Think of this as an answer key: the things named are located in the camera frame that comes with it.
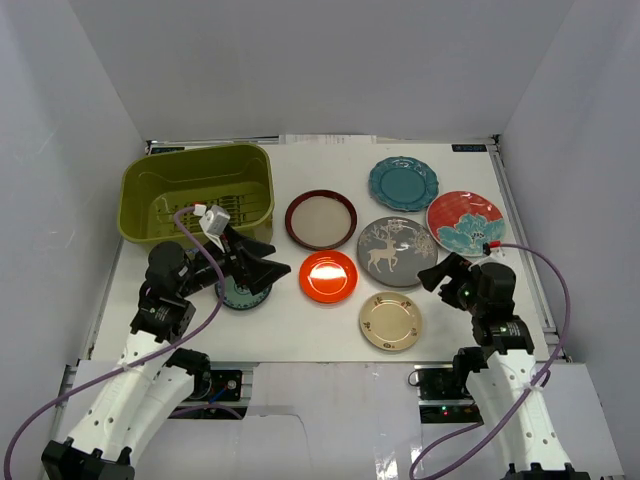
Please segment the grey deer plate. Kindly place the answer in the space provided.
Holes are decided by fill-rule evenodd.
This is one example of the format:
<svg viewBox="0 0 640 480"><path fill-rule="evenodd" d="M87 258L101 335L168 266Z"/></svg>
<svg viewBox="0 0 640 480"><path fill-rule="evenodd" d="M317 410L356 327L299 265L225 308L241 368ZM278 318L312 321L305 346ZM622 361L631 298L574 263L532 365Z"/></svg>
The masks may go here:
<svg viewBox="0 0 640 480"><path fill-rule="evenodd" d="M419 223L397 216L379 218L359 235L357 259L374 280L397 288L420 283L418 273L438 261L437 244Z"/></svg>

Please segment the dark red rimmed cream plate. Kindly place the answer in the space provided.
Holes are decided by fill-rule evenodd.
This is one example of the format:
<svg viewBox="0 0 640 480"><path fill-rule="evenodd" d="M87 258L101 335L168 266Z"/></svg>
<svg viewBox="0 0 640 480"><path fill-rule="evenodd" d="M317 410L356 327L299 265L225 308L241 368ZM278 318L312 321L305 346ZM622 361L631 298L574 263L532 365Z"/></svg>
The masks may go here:
<svg viewBox="0 0 640 480"><path fill-rule="evenodd" d="M358 216L351 201L333 190L304 192L291 201L285 212L285 229L299 246L332 250L354 234Z"/></svg>

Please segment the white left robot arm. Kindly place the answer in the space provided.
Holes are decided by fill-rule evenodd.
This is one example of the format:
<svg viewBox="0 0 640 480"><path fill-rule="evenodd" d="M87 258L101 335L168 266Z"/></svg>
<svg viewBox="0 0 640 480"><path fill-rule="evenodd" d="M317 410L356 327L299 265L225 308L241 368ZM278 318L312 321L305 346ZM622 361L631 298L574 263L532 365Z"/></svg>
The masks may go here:
<svg viewBox="0 0 640 480"><path fill-rule="evenodd" d="M185 349L195 315L189 296L228 277L257 294L290 273L269 260L274 246L226 227L221 241L208 241L189 255L178 243L162 242L148 255L138 311L117 366L97 378L102 389L62 442L50 441L41 460L51 479L132 479L142 452L160 426L187 397L211 387L206 354Z"/></svg>

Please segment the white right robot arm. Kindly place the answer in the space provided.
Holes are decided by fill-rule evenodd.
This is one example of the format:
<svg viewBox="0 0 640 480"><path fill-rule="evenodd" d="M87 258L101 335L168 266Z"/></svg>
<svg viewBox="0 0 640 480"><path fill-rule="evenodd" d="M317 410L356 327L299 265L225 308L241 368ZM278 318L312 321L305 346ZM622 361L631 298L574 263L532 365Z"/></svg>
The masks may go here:
<svg viewBox="0 0 640 480"><path fill-rule="evenodd" d="M451 384L473 399L488 433L448 467L453 472L490 443L505 465L507 479L586 479L562 447L545 403L550 366L539 366L527 324L515 313L516 274L507 265L472 264L449 254L418 277L428 291L471 316L475 346L454 356Z"/></svg>

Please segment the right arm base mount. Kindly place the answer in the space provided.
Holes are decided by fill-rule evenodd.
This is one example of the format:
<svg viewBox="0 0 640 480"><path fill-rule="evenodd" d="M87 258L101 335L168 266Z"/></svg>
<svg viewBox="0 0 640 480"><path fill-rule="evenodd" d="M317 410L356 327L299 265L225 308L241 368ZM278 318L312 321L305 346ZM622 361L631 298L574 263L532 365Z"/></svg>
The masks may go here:
<svg viewBox="0 0 640 480"><path fill-rule="evenodd" d="M423 425L482 421L475 401L458 384L451 366L416 368L408 375L407 383L416 389Z"/></svg>

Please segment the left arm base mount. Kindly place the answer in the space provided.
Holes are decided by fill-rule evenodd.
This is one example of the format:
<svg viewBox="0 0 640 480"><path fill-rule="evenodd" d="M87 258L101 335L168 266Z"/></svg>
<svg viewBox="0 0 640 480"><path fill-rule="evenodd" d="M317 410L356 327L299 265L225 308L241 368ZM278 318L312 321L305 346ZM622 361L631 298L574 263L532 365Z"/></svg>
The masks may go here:
<svg viewBox="0 0 640 480"><path fill-rule="evenodd" d="M193 376L193 388L180 406L215 402L237 403L242 398L244 374L241 370L209 369Z"/></svg>

